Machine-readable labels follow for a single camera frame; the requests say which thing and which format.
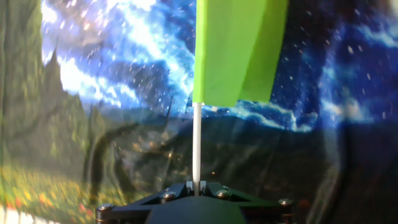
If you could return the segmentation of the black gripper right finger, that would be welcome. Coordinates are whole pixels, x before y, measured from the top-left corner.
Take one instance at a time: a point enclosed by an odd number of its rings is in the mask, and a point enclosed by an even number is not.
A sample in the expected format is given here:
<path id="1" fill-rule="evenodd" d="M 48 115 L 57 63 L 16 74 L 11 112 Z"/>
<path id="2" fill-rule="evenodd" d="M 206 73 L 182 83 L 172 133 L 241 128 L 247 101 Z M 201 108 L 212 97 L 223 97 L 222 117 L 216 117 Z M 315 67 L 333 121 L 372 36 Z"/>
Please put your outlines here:
<path id="1" fill-rule="evenodd" d="M 294 201 L 281 198 L 278 201 L 263 200 L 229 188 L 219 182 L 200 182 L 200 195 L 223 200 L 237 207 L 245 223 L 294 223 Z"/>

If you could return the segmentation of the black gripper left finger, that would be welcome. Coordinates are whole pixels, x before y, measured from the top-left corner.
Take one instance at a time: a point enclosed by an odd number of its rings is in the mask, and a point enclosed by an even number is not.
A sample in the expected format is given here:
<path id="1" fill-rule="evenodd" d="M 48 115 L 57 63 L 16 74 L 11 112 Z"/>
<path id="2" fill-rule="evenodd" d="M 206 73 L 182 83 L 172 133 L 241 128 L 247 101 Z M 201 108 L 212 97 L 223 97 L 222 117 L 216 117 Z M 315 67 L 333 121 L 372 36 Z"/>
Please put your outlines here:
<path id="1" fill-rule="evenodd" d="M 151 212 L 159 205 L 176 199 L 193 196 L 192 181 L 173 184 L 165 190 L 144 197 L 134 203 L 115 206 L 111 203 L 102 204 L 95 211 L 96 224 L 144 224 Z"/>

